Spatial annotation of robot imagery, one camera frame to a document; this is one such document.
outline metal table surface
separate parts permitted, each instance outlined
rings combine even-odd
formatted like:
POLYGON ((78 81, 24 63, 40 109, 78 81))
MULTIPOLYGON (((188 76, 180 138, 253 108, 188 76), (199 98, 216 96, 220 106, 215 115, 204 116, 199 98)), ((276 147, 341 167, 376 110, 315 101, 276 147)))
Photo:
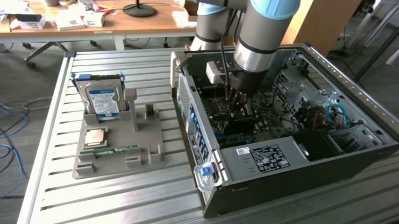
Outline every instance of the metal table surface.
POLYGON ((64 57, 18 224, 24 223, 389 223, 399 218, 399 154, 352 179, 223 215, 201 217, 169 88, 171 52, 147 49, 64 57), (156 101, 167 165, 152 171, 74 180, 82 104, 69 75, 125 74, 136 104, 156 101))

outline paper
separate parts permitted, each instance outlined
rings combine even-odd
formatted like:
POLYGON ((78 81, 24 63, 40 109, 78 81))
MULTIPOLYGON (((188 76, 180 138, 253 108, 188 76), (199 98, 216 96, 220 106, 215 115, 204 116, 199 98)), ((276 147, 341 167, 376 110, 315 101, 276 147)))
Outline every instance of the paper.
POLYGON ((197 27, 197 22, 188 22, 187 12, 173 11, 172 12, 176 24, 180 28, 195 28, 197 27))
POLYGON ((1 9, 0 9, 0 22, 6 18, 6 14, 1 13, 1 9))
POLYGON ((28 7, 26 1, 8 0, 0 1, 0 16, 1 14, 34 14, 28 7))

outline network cable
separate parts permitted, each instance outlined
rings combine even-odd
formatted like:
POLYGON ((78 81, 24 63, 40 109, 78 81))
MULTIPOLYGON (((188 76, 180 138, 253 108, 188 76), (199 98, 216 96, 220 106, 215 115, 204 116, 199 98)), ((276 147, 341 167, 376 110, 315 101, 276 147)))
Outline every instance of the network cable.
POLYGON ((21 127, 13 132, 13 133, 10 133, 10 134, 2 134, 2 136, 0 136, 0 139, 4 139, 4 138, 6 138, 6 137, 9 137, 9 136, 12 136, 12 135, 14 135, 17 132, 20 132, 21 130, 22 130, 22 128, 26 126, 26 124, 28 124, 28 116, 25 115, 25 114, 21 114, 21 113, 10 113, 9 111, 6 111, 6 110, 4 110, 1 107, 0 107, 0 111, 1 112, 4 112, 4 113, 6 113, 8 115, 12 115, 12 116, 21 116, 24 119, 25 119, 25 122, 24 122, 24 124, 21 125, 21 127))
MULTIPOLYGON (((12 110, 12 109, 18 109, 18 108, 24 108, 24 109, 28 109, 28 106, 32 104, 32 103, 34 103, 34 102, 37 102, 37 101, 41 101, 41 100, 46 100, 46 99, 52 99, 52 97, 38 97, 38 98, 36 98, 36 99, 33 99, 33 100, 28 100, 28 101, 12 101, 12 102, 8 102, 8 103, 5 103, 5 104, 2 104, 2 103, 0 103, 0 107, 4 107, 5 109, 9 109, 9 110, 12 110), (14 103, 14 102, 22 102, 22 104, 21 104, 21 106, 14 106, 14 107, 9 107, 9 106, 6 106, 8 104, 10 104, 10 103, 14 103)), ((36 107, 36 108, 32 108, 32 107, 29 107, 29 110, 41 110, 41 109, 45 109, 45 108, 48 108, 49 107, 49 105, 46 105, 46 106, 42 106, 42 107, 36 107)))
POLYGON ((10 189, 2 196, 0 196, 0 200, 6 196, 9 195, 22 184, 24 182, 24 172, 22 172, 22 165, 21 165, 21 162, 20 162, 20 157, 18 157, 18 153, 17 151, 14 150, 14 148, 10 146, 10 145, 6 145, 6 144, 0 144, 0 146, 2 147, 6 147, 8 149, 12 150, 16 158, 17 158, 17 162, 18 162, 18 171, 20 171, 20 181, 18 181, 18 184, 14 186, 13 189, 10 189))

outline blue hard drive label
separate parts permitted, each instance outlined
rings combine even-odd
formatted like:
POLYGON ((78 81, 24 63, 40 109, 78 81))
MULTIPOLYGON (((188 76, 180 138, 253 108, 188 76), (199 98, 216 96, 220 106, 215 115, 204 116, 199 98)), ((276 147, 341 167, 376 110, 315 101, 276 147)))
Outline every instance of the blue hard drive label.
POLYGON ((113 100, 113 90, 90 90, 89 97, 92 100, 94 113, 101 120, 113 119, 118 115, 117 102, 113 100))
POLYGON ((251 149, 249 152, 255 160, 257 169, 261 173, 289 166, 288 160, 284 157, 279 145, 251 149))

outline desk lamp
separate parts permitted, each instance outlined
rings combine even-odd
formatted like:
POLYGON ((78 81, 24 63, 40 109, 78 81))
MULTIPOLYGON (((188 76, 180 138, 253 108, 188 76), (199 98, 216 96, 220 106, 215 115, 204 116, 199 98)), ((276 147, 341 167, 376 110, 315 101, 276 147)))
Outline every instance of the desk lamp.
POLYGON ((151 6, 140 4, 140 1, 136 0, 136 4, 124 7, 124 13, 133 17, 148 17, 156 14, 156 10, 151 6))

